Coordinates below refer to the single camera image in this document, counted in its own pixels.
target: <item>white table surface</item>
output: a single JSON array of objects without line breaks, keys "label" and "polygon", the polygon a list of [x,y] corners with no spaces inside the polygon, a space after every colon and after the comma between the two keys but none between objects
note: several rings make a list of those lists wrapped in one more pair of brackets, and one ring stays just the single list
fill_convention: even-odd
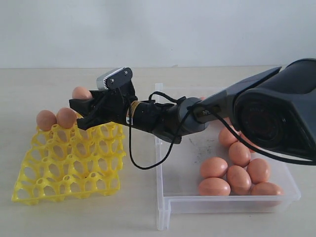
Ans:
[{"label": "white table surface", "polygon": [[[145,100],[155,83],[167,86],[228,86],[271,67],[133,69],[137,96]],[[0,236],[315,236],[316,169],[289,165],[302,192],[285,213],[171,215],[170,229],[156,227],[156,171],[134,167],[129,156],[120,173],[121,190],[110,197],[43,202],[11,202],[13,186],[34,135],[37,113],[68,106],[74,87],[95,89],[108,69],[0,70]],[[155,161],[154,136],[133,131],[133,155],[147,166]]]}]

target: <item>white wall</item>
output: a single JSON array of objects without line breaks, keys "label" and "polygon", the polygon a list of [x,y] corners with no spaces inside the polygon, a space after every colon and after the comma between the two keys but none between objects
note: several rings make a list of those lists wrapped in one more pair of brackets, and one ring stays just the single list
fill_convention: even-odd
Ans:
[{"label": "white wall", "polygon": [[316,0],[0,0],[0,68],[287,64]]}]

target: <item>brown egg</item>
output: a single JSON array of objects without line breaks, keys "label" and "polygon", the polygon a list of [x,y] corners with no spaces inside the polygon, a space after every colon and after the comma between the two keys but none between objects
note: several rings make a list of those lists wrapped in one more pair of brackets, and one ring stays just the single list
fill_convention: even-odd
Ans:
[{"label": "brown egg", "polygon": [[203,161],[200,173],[206,178],[222,178],[227,172],[228,164],[220,157],[211,157]]},{"label": "brown egg", "polygon": [[57,113],[57,122],[63,128],[71,128],[76,122],[77,115],[70,108],[61,108]]},{"label": "brown egg", "polygon": [[241,167],[246,167],[251,159],[248,147],[241,142],[235,142],[229,147],[228,156],[233,164]]},{"label": "brown egg", "polygon": [[249,143],[250,145],[259,148],[257,145],[255,145],[254,143],[252,143],[248,138],[245,137],[245,135],[241,134],[240,137],[245,140],[247,143]]},{"label": "brown egg", "polygon": [[198,192],[202,196],[228,196],[231,187],[224,179],[208,178],[199,184]]},{"label": "brown egg", "polygon": [[[230,127],[239,135],[232,125]],[[232,143],[237,142],[238,139],[226,128],[224,127],[218,134],[218,141],[224,147],[229,147]]]},{"label": "brown egg", "polygon": [[57,118],[53,112],[42,110],[36,116],[36,123],[40,130],[49,131],[54,124],[57,124]]},{"label": "brown egg", "polygon": [[249,194],[251,188],[251,179],[246,170],[238,165],[228,168],[226,179],[231,189],[238,195]]},{"label": "brown egg", "polygon": [[87,100],[87,99],[92,99],[92,94],[91,92],[82,87],[82,86],[78,86],[73,90],[73,99],[79,99],[79,100]]},{"label": "brown egg", "polygon": [[251,195],[254,196],[276,196],[283,194],[284,191],[279,185],[270,182],[259,183],[251,190]]},{"label": "brown egg", "polygon": [[247,172],[253,184],[267,182],[271,175],[269,163],[261,158],[253,159],[247,167]]}]

